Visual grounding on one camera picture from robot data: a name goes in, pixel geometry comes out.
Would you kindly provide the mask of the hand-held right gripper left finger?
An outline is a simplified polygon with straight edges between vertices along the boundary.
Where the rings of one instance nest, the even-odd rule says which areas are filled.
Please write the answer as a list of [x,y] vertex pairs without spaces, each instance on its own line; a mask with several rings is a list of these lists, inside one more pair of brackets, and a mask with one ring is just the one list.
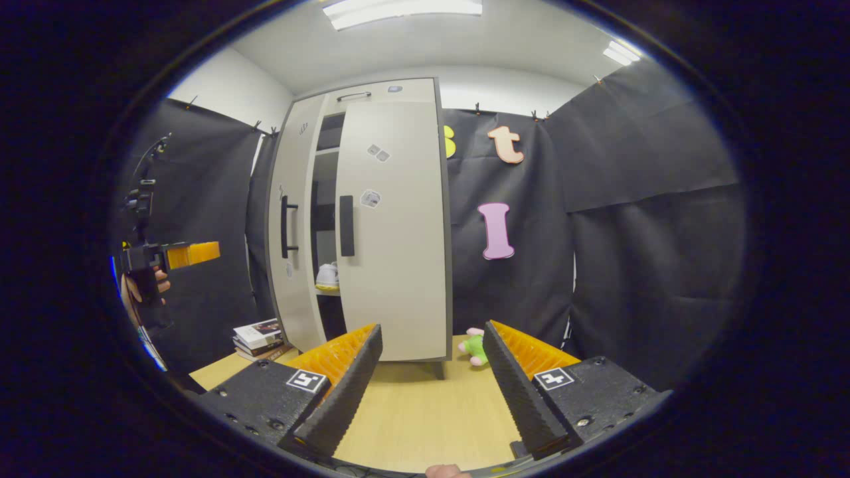
[[232,430],[308,459],[328,459],[348,432],[383,351],[369,324],[285,363],[258,360],[201,394]]

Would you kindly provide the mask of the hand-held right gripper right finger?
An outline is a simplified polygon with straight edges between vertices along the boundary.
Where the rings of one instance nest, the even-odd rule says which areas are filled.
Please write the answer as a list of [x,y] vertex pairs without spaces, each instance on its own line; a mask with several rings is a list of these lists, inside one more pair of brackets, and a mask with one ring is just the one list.
[[671,395],[613,360],[585,360],[488,321],[483,348],[526,451],[568,453],[640,421]]

